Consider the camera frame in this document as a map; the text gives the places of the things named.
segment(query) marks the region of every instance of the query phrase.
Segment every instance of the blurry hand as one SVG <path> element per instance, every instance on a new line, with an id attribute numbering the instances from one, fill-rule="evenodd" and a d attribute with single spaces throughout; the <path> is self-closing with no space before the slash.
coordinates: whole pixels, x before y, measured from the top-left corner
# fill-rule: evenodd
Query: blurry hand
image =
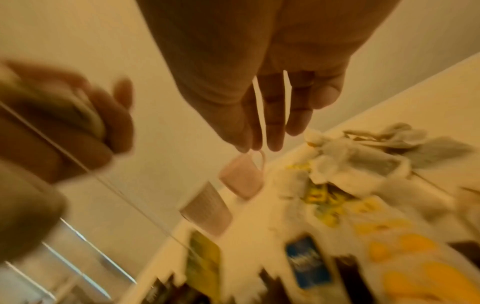
<path id="1" fill-rule="evenodd" d="M 240 151 L 271 150 L 340 95 L 350 56 L 399 0 L 137 0 L 184 98 Z M 285 120 L 283 71 L 292 85 Z"/>
<path id="2" fill-rule="evenodd" d="M 114 154 L 132 148 L 134 129 L 129 109 L 133 102 L 133 85 L 130 79 L 117 81 L 110 95 L 103 89 L 91 88 L 88 80 L 75 72 L 16 61 L 3 63 L 26 81 L 41 84 L 63 82 L 72 90 L 85 92 L 106 126 L 104 142 L 25 103 L 21 106 L 11 103 L 9 106 L 89 169 L 104 167 Z M 0 158 L 16 163 L 50 183 L 85 173 L 3 109 L 0 109 Z"/>

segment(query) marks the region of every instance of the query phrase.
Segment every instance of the tea bag string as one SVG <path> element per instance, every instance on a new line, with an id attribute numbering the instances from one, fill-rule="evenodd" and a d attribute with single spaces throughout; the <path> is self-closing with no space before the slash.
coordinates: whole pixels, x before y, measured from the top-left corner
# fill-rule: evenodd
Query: tea bag string
<path id="1" fill-rule="evenodd" d="M 196 253 L 188 246 L 183 244 L 178 238 L 176 238 L 163 224 L 160 224 L 162 222 L 161 220 L 158 219 L 158 217 L 153 216 L 154 213 L 150 210 L 150 208 L 147 207 L 146 204 L 142 204 L 143 208 L 146 208 L 148 211 L 144 212 L 142 208 L 139 208 L 137 204 L 134 203 L 134 201 L 125 195 L 120 189 L 118 189 L 114 184 L 112 184 L 107 178 L 105 177 L 100 177 L 97 173 L 94 171 L 90 170 L 87 166 L 85 166 L 81 161 L 79 161 L 75 156 L 73 156 L 69 151 L 67 151 L 65 148 L 63 148 L 61 145 L 56 143 L 54 140 L 52 140 L 50 137 L 48 137 L 45 133 L 40 131 L 37 127 L 35 127 L 33 124 L 31 124 L 26 118 L 24 118 L 22 115 L 20 115 L 18 112 L 16 112 L 14 109 L 12 109 L 10 106 L 8 106 L 6 103 L 4 103 L 2 100 L 0 100 L 0 107 L 3 108 L 5 111 L 9 112 L 11 115 L 13 115 L 16 119 L 18 119 L 21 123 L 23 123 L 27 128 L 30 130 L 34 131 L 37 135 L 39 135 L 41 138 L 43 138 L 45 141 L 47 141 L 49 144 L 51 144 L 55 149 L 57 149 L 61 154 L 63 154 L 67 159 L 78 165 L 82 170 L 85 171 L 88 175 L 92 176 L 94 179 L 96 179 L 100 184 L 102 184 L 104 187 L 106 187 L 109 191 L 113 192 L 118 198 L 120 198 L 122 201 L 130 205 L 133 209 L 138 211 L 141 215 L 146 217 L 155 227 L 160 229 L 165 235 L 171 237 L 175 242 L 180 244 L 183 248 L 187 249 L 188 251 L 191 251 L 193 254 L 196 255 Z"/>

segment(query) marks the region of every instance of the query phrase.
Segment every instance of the white wall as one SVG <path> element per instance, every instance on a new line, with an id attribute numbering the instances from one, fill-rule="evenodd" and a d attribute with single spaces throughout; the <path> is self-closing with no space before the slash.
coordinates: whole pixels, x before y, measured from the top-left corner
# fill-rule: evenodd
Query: white wall
<path id="1" fill-rule="evenodd" d="M 480 51 L 479 13 L 477 0 L 404 0 L 352 59 L 340 100 L 315 113 L 310 125 L 326 130 Z M 236 155 L 182 101 L 132 0 L 2 1 L 0 55 L 74 67 L 102 85 L 132 77 L 136 149 L 108 176 L 169 226 L 179 218 L 168 209 L 189 186 L 214 179 Z M 287 138 L 283 151 L 300 141 Z M 70 221 L 137 272 L 163 237 L 99 185 L 86 191 L 94 183 L 64 188 Z"/>

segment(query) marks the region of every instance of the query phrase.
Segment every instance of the pink cup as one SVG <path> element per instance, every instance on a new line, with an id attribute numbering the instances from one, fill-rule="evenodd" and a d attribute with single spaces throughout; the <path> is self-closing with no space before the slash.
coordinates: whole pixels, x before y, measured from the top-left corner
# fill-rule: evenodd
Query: pink cup
<path id="1" fill-rule="evenodd" d="M 233 159 L 218 174 L 220 181 L 237 196 L 249 200 L 264 186 L 265 153 L 261 155 L 261 168 L 255 165 L 252 154 L 242 154 Z"/>
<path id="2" fill-rule="evenodd" d="M 232 213 L 210 182 L 190 196 L 180 214 L 207 233 L 220 236 L 232 222 Z"/>

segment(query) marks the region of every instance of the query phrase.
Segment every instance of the white surface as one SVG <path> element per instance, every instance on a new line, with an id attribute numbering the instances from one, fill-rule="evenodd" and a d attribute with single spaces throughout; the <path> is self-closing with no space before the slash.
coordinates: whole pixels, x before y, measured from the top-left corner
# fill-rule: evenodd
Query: white surface
<path id="1" fill-rule="evenodd" d="M 393 122 L 406 122 L 429 134 L 450 135 L 480 146 L 480 54 L 394 96 L 374 108 L 327 132 L 339 136 L 344 129 L 380 130 Z M 216 240 L 223 256 L 223 295 L 235 294 L 254 279 L 263 266 L 272 275 L 288 271 L 283 251 L 268 230 L 272 205 L 278 202 L 270 182 L 279 168 L 305 158 L 311 147 L 305 144 L 285 157 L 270 163 L 264 190 L 248 203 L 236 200 L 226 189 L 220 193 L 229 204 L 234 220 L 225 234 Z M 175 236 L 187 242 L 191 225 L 182 221 Z M 122 298 L 123 304 L 140 302 L 155 277 L 165 279 L 175 271 L 183 273 L 185 249 L 169 239 L 138 277 L 138 284 Z M 289 275 L 285 283 L 291 284 Z"/>
<path id="2" fill-rule="evenodd" d="M 479 11 L 478 0 L 403 0 L 352 58 L 340 100 L 316 111 L 310 126 L 327 130 L 479 52 Z M 171 227 L 180 217 L 168 208 L 192 184 L 215 177 L 237 154 L 183 101 L 134 0 L 2 0 L 3 56 L 73 67 L 104 86 L 119 75 L 132 77 L 136 148 L 132 156 L 117 161 L 109 175 Z M 287 137 L 284 150 L 301 141 Z M 279 155 L 270 153 L 268 158 Z M 71 200 L 73 226 L 132 274 L 165 240 L 91 179 L 63 191 Z M 76 255 L 70 247 L 58 249 L 64 249 L 65 256 Z"/>

